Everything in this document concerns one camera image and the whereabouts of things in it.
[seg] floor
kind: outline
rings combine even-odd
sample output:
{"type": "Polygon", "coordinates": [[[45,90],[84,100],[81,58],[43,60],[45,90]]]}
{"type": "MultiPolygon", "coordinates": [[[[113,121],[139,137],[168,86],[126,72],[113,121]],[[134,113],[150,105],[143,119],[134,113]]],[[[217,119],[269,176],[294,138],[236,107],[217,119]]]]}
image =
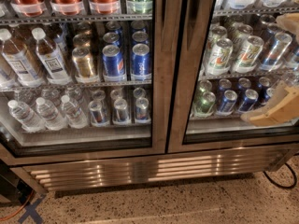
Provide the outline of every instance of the floor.
{"type": "MultiPolygon", "coordinates": [[[[299,175],[299,156],[288,164],[299,175]]],[[[292,183],[285,166],[270,175],[282,185],[292,183]]],[[[0,204],[0,217],[17,208],[0,204]]],[[[6,223],[299,224],[299,185],[279,189],[263,173],[255,173],[50,192],[36,195],[6,223]]]]}

